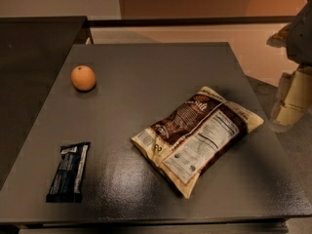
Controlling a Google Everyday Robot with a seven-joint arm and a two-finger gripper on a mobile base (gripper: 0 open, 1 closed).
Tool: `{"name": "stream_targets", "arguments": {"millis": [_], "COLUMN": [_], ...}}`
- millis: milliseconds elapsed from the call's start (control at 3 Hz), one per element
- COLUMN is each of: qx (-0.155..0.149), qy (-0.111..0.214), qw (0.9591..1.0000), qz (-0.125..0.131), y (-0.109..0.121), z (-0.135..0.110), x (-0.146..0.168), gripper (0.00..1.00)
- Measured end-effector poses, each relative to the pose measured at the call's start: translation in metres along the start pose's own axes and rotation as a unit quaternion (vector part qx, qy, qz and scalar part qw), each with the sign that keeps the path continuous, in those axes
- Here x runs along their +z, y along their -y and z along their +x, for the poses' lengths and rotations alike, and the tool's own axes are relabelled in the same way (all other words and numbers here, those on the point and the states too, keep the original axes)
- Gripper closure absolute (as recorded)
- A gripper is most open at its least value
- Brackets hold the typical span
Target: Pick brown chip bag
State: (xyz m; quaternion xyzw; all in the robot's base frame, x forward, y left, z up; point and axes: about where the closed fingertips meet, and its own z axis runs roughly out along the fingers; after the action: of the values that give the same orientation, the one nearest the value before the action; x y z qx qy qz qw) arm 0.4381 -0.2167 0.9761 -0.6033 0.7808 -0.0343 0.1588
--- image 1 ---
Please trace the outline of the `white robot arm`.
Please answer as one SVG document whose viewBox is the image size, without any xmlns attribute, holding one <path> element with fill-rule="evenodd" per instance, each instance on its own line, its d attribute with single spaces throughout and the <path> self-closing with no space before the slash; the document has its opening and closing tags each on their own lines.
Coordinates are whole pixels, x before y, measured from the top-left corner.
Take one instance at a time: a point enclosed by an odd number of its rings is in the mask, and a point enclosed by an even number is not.
<svg viewBox="0 0 312 234">
<path fill-rule="evenodd" d="M 292 73 L 282 73 L 270 126 L 276 133 L 293 127 L 312 105 L 312 0 L 293 21 L 272 35 L 267 44 L 285 48 L 289 60 L 298 64 Z"/>
</svg>

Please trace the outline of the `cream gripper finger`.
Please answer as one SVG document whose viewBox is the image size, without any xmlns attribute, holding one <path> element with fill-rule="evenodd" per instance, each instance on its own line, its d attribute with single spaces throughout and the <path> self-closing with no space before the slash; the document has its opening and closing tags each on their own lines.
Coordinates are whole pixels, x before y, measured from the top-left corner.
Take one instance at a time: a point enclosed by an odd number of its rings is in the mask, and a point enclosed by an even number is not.
<svg viewBox="0 0 312 234">
<path fill-rule="evenodd" d="M 271 129 L 284 133 L 293 127 L 312 105 L 312 67 L 300 65 L 292 74 L 283 73 L 270 115 Z"/>
</svg>

